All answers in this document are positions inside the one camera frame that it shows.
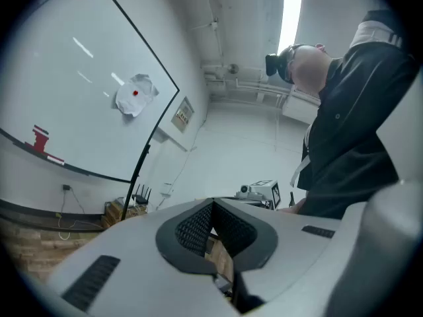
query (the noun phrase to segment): whiteboard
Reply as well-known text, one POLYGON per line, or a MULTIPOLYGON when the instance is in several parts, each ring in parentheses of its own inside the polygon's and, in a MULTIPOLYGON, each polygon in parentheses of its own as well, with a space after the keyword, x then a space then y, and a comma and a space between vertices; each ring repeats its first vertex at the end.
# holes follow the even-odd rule
POLYGON ((47 0, 13 34, 0 87, 3 134, 33 149, 36 131, 48 133, 41 156, 126 181, 178 92, 113 0, 47 0), (159 94, 133 118, 114 97, 137 74, 159 94))

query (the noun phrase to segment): person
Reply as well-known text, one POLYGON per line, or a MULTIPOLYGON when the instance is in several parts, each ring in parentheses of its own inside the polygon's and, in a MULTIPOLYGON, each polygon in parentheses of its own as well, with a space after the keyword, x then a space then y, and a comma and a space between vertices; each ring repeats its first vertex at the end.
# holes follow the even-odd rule
POLYGON ((341 219, 349 205, 398 180, 376 130, 418 69, 390 11, 370 11, 344 57, 333 59, 324 47, 305 44, 266 56, 268 75, 278 72, 321 100, 308 147, 303 144, 302 159, 308 156, 309 163, 303 163, 297 186, 306 190, 306 198, 284 211, 341 219))

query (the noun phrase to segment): ceiling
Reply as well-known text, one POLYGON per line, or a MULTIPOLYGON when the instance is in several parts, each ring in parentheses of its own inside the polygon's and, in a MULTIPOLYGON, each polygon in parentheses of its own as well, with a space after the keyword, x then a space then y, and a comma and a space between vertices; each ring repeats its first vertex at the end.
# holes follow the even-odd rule
MULTIPOLYGON (((278 50, 284 0, 181 0, 215 102, 247 102, 283 108, 291 85, 267 77, 264 58, 278 50), (231 73, 231 64, 238 67, 231 73)), ((322 43, 333 57, 348 50, 366 11, 378 0, 302 0, 295 42, 322 43)), ((319 99, 296 93, 317 108, 319 99)))

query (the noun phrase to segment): white paper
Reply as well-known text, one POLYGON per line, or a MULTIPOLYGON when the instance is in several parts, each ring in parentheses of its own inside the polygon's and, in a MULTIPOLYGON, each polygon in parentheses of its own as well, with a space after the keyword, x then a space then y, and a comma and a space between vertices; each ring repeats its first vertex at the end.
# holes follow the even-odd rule
POLYGON ((138 74, 119 88, 116 105, 123 114, 136 117, 157 94, 148 75, 138 74))

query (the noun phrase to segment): black jacket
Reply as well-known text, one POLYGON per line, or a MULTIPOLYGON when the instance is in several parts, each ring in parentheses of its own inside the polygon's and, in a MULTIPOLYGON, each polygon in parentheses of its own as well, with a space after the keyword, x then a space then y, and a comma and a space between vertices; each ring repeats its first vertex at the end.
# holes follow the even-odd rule
POLYGON ((347 206, 398 180, 376 130, 407 92, 418 64, 397 47, 369 42, 334 65, 310 131, 311 163, 299 179, 309 194, 299 214, 340 219, 347 206))

